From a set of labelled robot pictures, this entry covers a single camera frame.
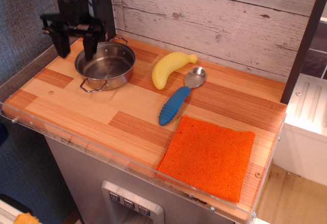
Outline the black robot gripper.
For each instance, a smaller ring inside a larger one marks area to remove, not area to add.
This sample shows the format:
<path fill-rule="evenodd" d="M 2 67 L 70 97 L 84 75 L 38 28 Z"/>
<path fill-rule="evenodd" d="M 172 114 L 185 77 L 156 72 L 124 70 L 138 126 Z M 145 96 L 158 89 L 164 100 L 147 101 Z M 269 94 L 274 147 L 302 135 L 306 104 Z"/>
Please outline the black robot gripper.
<path fill-rule="evenodd" d="M 62 58 L 70 53 L 69 37 L 84 36 L 85 59 L 91 60 L 97 52 L 98 37 L 105 37 L 105 22 L 89 13 L 89 0 L 57 0 L 59 12 L 40 16 L 44 33 L 49 34 Z"/>

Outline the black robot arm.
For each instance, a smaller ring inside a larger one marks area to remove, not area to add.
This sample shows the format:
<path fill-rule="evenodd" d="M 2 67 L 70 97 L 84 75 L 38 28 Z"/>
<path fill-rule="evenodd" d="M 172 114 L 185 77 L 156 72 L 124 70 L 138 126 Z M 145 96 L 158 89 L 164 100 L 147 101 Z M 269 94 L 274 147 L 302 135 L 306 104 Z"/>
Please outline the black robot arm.
<path fill-rule="evenodd" d="M 97 52 L 98 40 L 105 36 L 105 22 L 89 13 L 89 0 L 57 0 L 59 13 L 42 14 L 42 30 L 50 35 L 62 58 L 71 51 L 69 37 L 82 37 L 85 59 L 91 60 Z"/>

